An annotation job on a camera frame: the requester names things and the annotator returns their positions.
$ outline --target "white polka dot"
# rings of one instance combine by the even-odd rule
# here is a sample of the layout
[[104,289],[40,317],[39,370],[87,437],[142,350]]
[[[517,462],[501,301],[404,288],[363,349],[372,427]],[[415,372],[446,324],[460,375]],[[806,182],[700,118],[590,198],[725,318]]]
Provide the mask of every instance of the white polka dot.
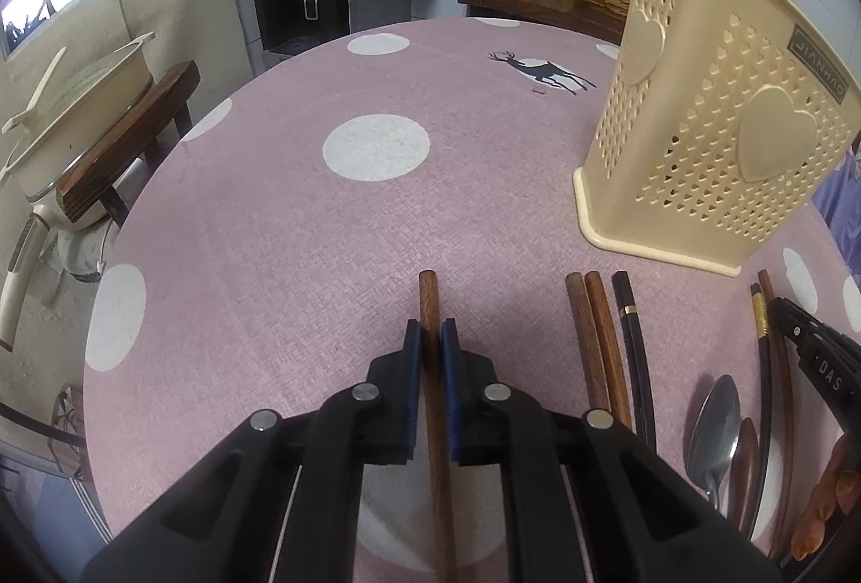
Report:
[[213,111],[210,111],[204,118],[197,122],[185,136],[182,137],[184,141],[193,141],[195,138],[202,136],[208,130],[221,124],[221,121],[224,120],[224,117],[230,113],[231,107],[234,106],[234,101],[229,97],[221,102],[218,107],[215,107]]
[[597,48],[601,53],[607,55],[607,57],[616,60],[619,57],[619,47],[613,46],[612,44],[595,44],[595,48]]
[[87,364],[108,372],[122,362],[144,322],[146,285],[135,265],[112,266],[96,293],[87,335]]
[[752,541],[756,541],[765,531],[765,528],[772,524],[772,519],[778,511],[783,481],[784,453],[777,440],[772,437],[768,450],[768,468],[765,470],[765,486],[762,491],[762,500],[759,501],[759,513],[756,515]]
[[379,182],[421,165],[431,150],[428,132],[396,114],[352,118],[333,130],[323,143],[323,159],[348,180]]
[[[433,570],[434,539],[424,402],[412,461],[406,467],[367,466],[356,537],[389,563],[412,571]],[[455,539],[461,566],[492,554],[505,541],[499,467],[451,467]]]
[[807,265],[804,264],[802,256],[791,248],[784,248],[784,264],[786,265],[786,279],[795,292],[798,304],[808,313],[815,313],[819,308],[819,294],[813,284],[813,278]]
[[403,51],[410,45],[410,40],[397,34],[369,34],[356,37],[347,44],[347,51],[358,55],[383,55]]
[[502,19],[501,17],[474,17],[486,25],[491,26],[520,26],[516,19]]
[[861,292],[855,279],[851,277],[847,277],[843,282],[843,305],[849,318],[849,325],[855,332],[861,332]]

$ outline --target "metal screw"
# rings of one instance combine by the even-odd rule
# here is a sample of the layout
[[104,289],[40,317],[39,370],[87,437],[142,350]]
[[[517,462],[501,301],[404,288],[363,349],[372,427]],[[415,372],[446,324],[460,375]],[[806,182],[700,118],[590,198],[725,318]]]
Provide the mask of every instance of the metal screw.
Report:
[[485,396],[488,401],[508,401],[511,398],[511,389],[505,384],[488,384],[485,387]]
[[608,430],[613,427],[613,416],[601,408],[595,408],[587,413],[587,423],[596,430]]
[[274,428],[278,422],[278,416],[274,411],[257,411],[251,416],[251,427],[256,431],[263,432],[269,428]]
[[380,389],[377,388],[376,384],[365,382],[363,384],[356,384],[353,387],[353,398],[356,401],[373,401],[379,395]]

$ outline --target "pot lid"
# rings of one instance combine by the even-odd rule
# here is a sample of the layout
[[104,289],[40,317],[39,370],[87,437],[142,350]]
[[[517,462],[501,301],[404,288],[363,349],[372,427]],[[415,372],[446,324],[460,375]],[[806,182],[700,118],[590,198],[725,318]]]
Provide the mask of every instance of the pot lid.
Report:
[[79,102],[90,90],[95,89],[107,81],[111,74],[128,61],[136,51],[139,51],[140,43],[132,42],[118,48],[117,51],[100,58],[94,64],[72,75],[66,85],[60,91],[53,102],[39,104],[39,116],[32,124],[27,124],[29,130],[16,144],[7,161],[7,168],[14,170],[15,167],[28,157],[34,149],[43,143],[48,134],[56,124],[66,117],[66,114]]

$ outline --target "metal spoon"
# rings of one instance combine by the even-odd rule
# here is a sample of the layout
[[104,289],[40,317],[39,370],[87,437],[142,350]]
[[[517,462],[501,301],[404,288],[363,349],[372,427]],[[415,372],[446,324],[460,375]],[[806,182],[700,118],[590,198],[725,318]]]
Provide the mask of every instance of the metal spoon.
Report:
[[733,461],[742,428],[739,392],[729,375],[723,375],[709,391],[690,434],[684,460],[690,482],[709,495],[709,503],[721,511],[721,481]]

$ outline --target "wooden stick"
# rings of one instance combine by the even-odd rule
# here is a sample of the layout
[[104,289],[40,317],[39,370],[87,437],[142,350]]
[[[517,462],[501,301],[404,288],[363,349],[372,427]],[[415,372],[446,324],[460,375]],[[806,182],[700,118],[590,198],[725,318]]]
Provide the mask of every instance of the wooden stick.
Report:
[[[772,280],[765,269],[759,270],[759,286],[765,305],[774,299]],[[780,332],[769,326],[769,336],[772,340],[774,354],[778,358],[778,375],[780,376],[780,392],[784,406],[784,478],[780,484],[780,500],[778,500],[778,516],[774,522],[772,546],[769,547],[768,557],[778,560],[789,547],[791,533],[786,526],[786,513],[789,510],[789,489],[792,484],[792,463],[795,455],[795,401],[792,398],[792,374],[789,372],[789,353],[786,349],[786,338]]]
[[425,421],[428,431],[430,507],[433,511],[436,577],[442,583],[457,583],[455,517],[451,504],[451,471],[446,427],[442,358],[439,350],[439,290],[436,273],[426,269],[419,275],[419,309],[422,325],[422,365],[425,383]]
[[592,317],[589,295],[580,272],[571,272],[565,278],[574,327],[577,328],[577,342],[580,345],[580,360],[583,374],[587,380],[587,396],[590,408],[603,408],[610,411],[610,395],[607,392],[607,378],[604,375],[604,360],[601,359],[601,345],[597,340],[595,318]]
[[597,272],[590,272],[585,277],[589,305],[597,328],[597,341],[604,359],[604,372],[607,375],[607,390],[610,392],[610,412],[629,430],[632,429],[631,406],[627,402],[627,384],[622,355],[619,352],[619,342],[616,339],[616,328],[613,325],[613,314],[607,303],[604,292],[604,282]]

